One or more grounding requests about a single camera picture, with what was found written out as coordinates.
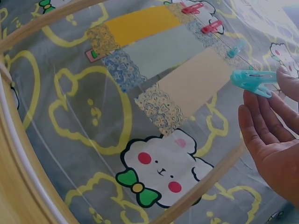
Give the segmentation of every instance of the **blue clip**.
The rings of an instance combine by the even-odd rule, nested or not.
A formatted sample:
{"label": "blue clip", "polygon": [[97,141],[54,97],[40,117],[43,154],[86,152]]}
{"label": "blue clip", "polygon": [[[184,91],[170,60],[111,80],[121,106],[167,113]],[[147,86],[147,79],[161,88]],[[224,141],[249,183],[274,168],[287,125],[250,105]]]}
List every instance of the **blue clip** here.
{"label": "blue clip", "polygon": [[231,50],[228,51],[228,56],[230,58],[235,57],[241,51],[241,49],[244,48],[244,46],[245,46],[244,40],[240,40],[235,47],[233,47]]}
{"label": "blue clip", "polygon": [[274,71],[236,70],[230,80],[235,86],[266,98],[271,98],[272,93],[263,84],[277,83]]}

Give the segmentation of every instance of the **gray bedsheet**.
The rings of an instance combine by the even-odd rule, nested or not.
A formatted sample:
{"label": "gray bedsheet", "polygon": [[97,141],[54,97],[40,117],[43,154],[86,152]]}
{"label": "gray bedsheet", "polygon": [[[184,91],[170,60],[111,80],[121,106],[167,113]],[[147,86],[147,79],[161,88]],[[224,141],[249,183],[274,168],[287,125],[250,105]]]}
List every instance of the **gray bedsheet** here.
{"label": "gray bedsheet", "polygon": [[[289,22],[271,21],[266,12],[258,12],[258,2],[248,6],[244,1],[207,1],[216,9],[214,16],[225,24],[224,34],[218,36],[231,47],[237,38],[246,40],[240,55],[253,68],[275,70],[279,64],[288,68],[291,59],[297,59],[298,31]],[[91,49],[85,35],[90,26],[162,4],[165,2],[158,0],[109,0],[44,27],[5,53],[30,142],[55,189],[82,224],[146,224],[164,212],[158,204],[140,207],[136,196],[120,186],[115,175],[124,170],[120,153],[130,140],[160,136],[134,98],[171,69],[122,93],[105,74],[101,60],[91,63],[85,54]],[[2,1],[3,35],[45,9],[36,0]],[[275,31],[261,30],[262,26],[256,25],[258,19]],[[285,55],[291,59],[277,55],[277,49],[286,49]],[[295,64],[291,69],[298,75]],[[181,126],[196,141],[201,158],[210,164],[217,164],[239,143],[240,104],[242,90],[228,83]],[[180,158],[173,164],[184,172]],[[259,176],[246,153],[174,223],[263,224],[284,203]]]}

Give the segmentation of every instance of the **hand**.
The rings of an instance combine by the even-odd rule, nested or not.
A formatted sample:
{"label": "hand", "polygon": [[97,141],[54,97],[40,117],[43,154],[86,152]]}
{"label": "hand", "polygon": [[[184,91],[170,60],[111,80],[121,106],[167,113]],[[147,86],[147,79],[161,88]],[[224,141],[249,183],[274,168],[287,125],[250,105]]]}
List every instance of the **hand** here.
{"label": "hand", "polygon": [[[298,102],[299,79],[283,67],[277,70],[277,79],[282,92]],[[275,93],[266,99],[244,91],[243,99],[239,126],[259,174],[275,192],[299,207],[299,140],[276,116],[299,134],[299,114]]]}

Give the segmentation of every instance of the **red cheek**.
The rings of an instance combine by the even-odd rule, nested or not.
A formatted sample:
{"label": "red cheek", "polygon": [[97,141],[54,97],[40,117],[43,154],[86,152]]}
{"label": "red cheek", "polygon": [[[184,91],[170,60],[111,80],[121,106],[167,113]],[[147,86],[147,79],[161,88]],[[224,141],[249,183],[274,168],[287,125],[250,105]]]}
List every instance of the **red cheek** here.
{"label": "red cheek", "polygon": [[139,153],[138,160],[140,163],[147,165],[147,164],[150,164],[150,162],[151,162],[151,156],[147,153]]}
{"label": "red cheek", "polygon": [[176,181],[172,181],[168,184],[168,188],[171,192],[173,193],[178,193],[182,190],[182,186],[176,182]]}
{"label": "red cheek", "polygon": [[186,142],[184,139],[176,139],[175,142],[181,147],[184,148],[186,146]]}

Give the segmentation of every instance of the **white bear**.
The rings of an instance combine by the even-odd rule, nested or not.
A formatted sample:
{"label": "white bear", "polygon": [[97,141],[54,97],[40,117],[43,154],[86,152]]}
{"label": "white bear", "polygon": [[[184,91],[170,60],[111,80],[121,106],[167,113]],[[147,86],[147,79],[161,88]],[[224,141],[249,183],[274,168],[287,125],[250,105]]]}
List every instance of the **white bear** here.
{"label": "white bear", "polygon": [[[206,1],[190,1],[190,0],[171,0],[171,2],[165,1],[164,4],[170,3],[181,3],[185,7],[195,5],[197,3],[202,3],[204,6],[198,9],[198,12],[193,13],[199,21],[201,21],[204,26],[211,24],[212,22],[217,21],[217,17],[214,16],[216,9],[210,3]],[[223,34],[224,27],[223,25],[217,27],[217,33]]]}
{"label": "white bear", "polygon": [[284,43],[272,43],[270,46],[272,58],[280,62],[290,72],[290,75],[298,78],[299,66],[292,58]]}
{"label": "white bear", "polygon": [[69,3],[71,0],[42,0],[39,6],[43,7],[43,14]]}
{"label": "white bear", "polygon": [[116,180],[136,193],[141,207],[169,208],[213,169],[195,152],[195,140],[180,129],[167,137],[131,140],[121,153],[126,170]]}

